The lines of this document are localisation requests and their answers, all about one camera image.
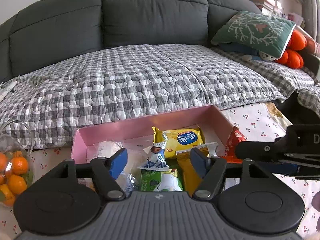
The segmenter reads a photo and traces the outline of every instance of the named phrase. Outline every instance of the sofa backrest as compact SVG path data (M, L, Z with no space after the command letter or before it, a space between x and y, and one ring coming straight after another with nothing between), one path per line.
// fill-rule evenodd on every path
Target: sofa backrest
M237 12L249 11L261 14L259 8L249 0L208 0L208 41Z
M105 48L207 42L207 0L102 0L102 11Z
M207 45L247 0L41 0L0 25L0 83L88 52Z

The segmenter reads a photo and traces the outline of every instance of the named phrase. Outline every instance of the stuffed toy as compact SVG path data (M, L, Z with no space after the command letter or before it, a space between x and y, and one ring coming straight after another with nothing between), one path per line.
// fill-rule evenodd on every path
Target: stuffed toy
M249 61L249 60L273 61L276 59L275 57L272 57L262 51L253 49L249 46L239 44L236 42L219 43L219 47L225 52L238 52L238 53L245 54L242 56L243 61Z
M307 39L300 32L293 30L289 40L287 49L282 54L282 57L276 59L275 62L285 65L290 68L302 68L303 58L297 52L307 46Z

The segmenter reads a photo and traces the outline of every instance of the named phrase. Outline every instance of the gray plaid fabric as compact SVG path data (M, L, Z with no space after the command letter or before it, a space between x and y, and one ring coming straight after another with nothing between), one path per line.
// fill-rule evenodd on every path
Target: gray plaid fabric
M0 124L25 121L35 148L71 143L76 129L88 125L206 104L227 109L285 99L255 71L195 45L105 49L14 80L15 92L0 103ZM30 144L19 125L6 132Z
M245 62L241 58L243 56L241 53L225 52L217 47L212 47L211 49L270 80L285 98L288 98L295 90L299 92L303 88L312 87L319 83L316 76L306 67L292 69L276 62L262 60Z
M302 89L298 94L298 102L314 111L320 118L320 85Z

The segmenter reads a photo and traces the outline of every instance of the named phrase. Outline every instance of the throw pillow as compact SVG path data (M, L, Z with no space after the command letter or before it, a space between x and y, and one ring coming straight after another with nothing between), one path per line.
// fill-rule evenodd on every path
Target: throw pillow
M280 58L295 25L279 17L240 11L218 30L211 43L238 42Z

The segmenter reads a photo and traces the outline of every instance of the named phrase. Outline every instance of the red snack package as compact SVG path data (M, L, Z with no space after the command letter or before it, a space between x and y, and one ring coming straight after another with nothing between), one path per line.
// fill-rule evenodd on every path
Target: red snack package
M234 126L225 146L225 156L221 156L221 158L226 159L228 163L242 163L242 160L236 157L235 149L239 142L246 140L239 128Z

